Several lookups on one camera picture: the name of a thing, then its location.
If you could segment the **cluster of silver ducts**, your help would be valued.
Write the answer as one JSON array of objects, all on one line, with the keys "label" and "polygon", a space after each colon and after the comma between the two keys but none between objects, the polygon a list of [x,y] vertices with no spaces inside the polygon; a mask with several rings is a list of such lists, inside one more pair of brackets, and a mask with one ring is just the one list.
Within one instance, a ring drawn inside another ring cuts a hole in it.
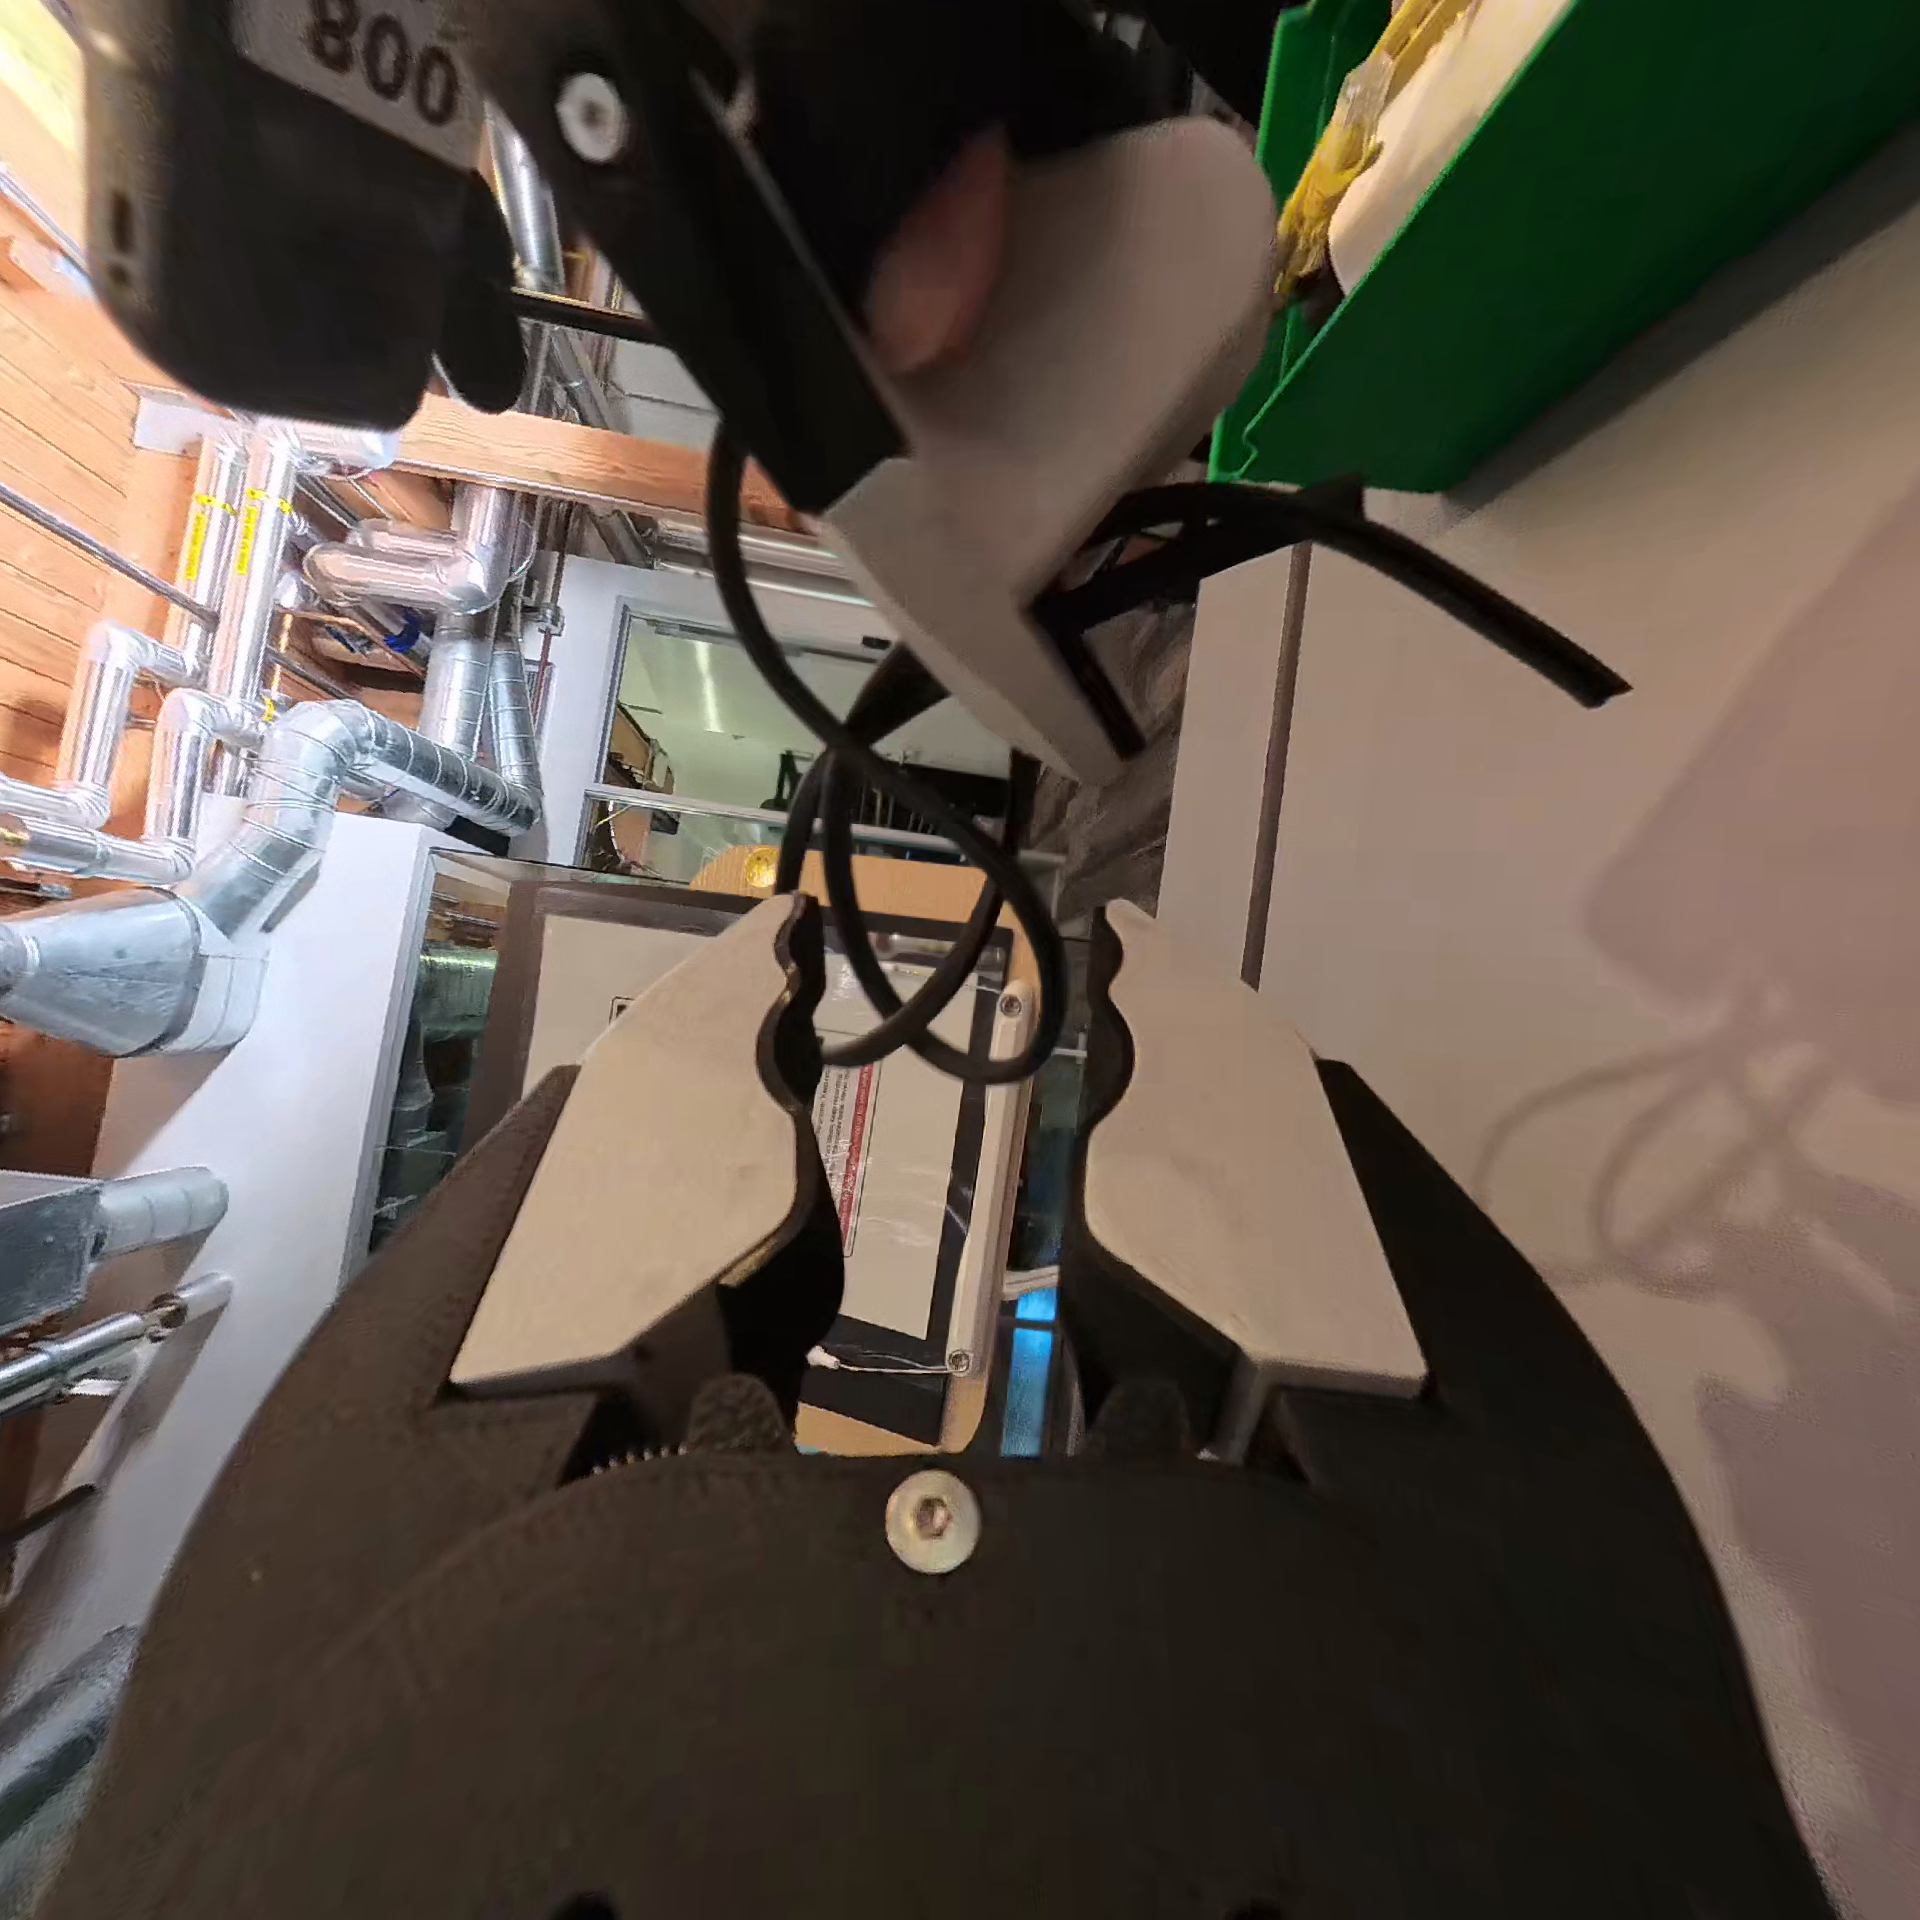
[{"label": "cluster of silver ducts", "polygon": [[340,800],[398,798],[429,825],[506,836],[542,821],[528,669],[500,615],[528,545],[501,491],[471,485],[446,539],[365,522],[308,554],[327,602],[438,610],[421,730],[361,703],[262,723],[212,687],[267,636],[253,587],[279,552],[299,437],[270,430],[257,449],[267,492],[240,515],[202,678],[175,678],[180,649],[97,627],[58,803],[3,814],[3,858],[131,880],[3,922],[3,1018],[110,1059],[221,1050],[252,1027],[270,928],[319,868]]}]

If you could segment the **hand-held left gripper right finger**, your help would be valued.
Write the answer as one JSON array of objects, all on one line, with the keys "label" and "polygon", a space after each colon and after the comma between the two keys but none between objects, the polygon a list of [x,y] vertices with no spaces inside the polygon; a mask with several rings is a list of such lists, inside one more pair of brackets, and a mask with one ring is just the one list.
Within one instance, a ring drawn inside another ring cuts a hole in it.
[{"label": "hand-held left gripper right finger", "polygon": [[1426,1358],[1297,1026],[1131,900],[1097,910],[1087,988],[1062,1244],[1082,1394],[1418,1399]]}]

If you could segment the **tapered silver duct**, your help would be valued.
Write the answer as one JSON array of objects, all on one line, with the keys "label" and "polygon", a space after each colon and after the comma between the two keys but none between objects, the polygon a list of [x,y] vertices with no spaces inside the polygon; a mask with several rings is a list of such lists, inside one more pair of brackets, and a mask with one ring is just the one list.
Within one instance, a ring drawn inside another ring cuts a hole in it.
[{"label": "tapered silver duct", "polygon": [[209,1233],[229,1184],[205,1164],[124,1180],[3,1173],[3,1334],[86,1299],[91,1273],[131,1252]]}]

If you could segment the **green plastic bin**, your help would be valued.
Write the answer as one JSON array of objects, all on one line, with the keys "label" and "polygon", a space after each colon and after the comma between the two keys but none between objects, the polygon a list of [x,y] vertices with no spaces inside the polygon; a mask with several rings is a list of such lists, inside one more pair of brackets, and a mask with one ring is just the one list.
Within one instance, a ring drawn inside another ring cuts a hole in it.
[{"label": "green plastic bin", "polygon": [[[1279,203],[1407,3],[1301,3],[1269,44]],[[1212,430],[1212,478],[1449,492],[1607,358],[1915,128],[1915,3],[1571,3],[1372,270],[1320,250]]]}]

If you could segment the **person's right hand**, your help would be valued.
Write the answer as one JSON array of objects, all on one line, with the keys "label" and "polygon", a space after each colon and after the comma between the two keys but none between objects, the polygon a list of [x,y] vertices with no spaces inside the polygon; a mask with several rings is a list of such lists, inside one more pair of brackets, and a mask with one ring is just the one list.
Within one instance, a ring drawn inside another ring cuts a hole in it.
[{"label": "person's right hand", "polygon": [[917,374],[965,351],[999,279],[1008,199],[1012,151],[1003,128],[985,128],[904,211],[865,294],[881,369]]}]

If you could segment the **white flat box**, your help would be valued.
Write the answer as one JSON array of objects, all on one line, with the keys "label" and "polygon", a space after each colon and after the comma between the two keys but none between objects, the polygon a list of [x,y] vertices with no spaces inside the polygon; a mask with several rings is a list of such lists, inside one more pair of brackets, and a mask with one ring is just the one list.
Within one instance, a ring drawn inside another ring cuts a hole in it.
[{"label": "white flat box", "polygon": [[1381,108],[1377,158],[1332,211],[1330,270],[1343,294],[1372,270],[1568,9],[1571,3],[1466,3]]}]

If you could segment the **wooden framed sign board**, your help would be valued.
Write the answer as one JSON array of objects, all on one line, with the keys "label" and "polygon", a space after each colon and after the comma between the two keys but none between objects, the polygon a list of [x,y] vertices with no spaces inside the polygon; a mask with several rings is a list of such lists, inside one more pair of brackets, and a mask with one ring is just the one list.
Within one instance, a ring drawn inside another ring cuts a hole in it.
[{"label": "wooden framed sign board", "polygon": [[[467,1142],[573,1063],[591,1043],[697,941],[725,934],[756,899],[656,887],[517,866],[495,946]],[[959,1452],[992,1427],[999,1302],[990,1373],[948,1373],[956,1259],[973,1210],[978,1090],[913,1056],[826,1067],[812,1130],[834,1204],[845,1292],[811,1365],[801,1444],[816,1452]]]}]

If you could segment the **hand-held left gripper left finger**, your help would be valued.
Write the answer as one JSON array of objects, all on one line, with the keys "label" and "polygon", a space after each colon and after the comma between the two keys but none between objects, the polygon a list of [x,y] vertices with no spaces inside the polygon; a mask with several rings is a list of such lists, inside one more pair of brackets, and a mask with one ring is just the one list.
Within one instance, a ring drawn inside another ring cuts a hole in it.
[{"label": "hand-held left gripper left finger", "polygon": [[812,1132],[820,909],[754,904],[583,1050],[446,1385],[467,1399],[796,1399],[842,1307]]}]

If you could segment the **metal pipe fitting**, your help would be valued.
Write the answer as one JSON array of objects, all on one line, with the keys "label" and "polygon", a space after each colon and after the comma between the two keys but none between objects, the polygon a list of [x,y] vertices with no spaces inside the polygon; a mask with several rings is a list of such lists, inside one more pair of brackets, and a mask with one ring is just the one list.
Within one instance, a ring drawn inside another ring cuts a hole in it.
[{"label": "metal pipe fitting", "polygon": [[229,1296],[230,1276],[215,1271],[154,1296],[142,1308],[28,1341],[20,1356],[3,1358],[3,1420],[70,1399],[116,1399],[150,1348],[221,1311]]}]

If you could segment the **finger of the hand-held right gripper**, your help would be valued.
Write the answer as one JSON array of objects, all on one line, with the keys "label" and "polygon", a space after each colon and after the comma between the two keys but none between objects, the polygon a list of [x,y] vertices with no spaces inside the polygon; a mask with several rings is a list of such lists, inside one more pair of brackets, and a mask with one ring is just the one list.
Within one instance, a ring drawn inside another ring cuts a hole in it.
[{"label": "finger of the hand-held right gripper", "polygon": [[1252,151],[1164,117],[1012,174],[965,351],[892,379],[904,454],[823,514],[826,545],[1008,747],[1108,780],[1108,719],[1030,605],[1122,492],[1162,482],[1260,358],[1277,204]]}]

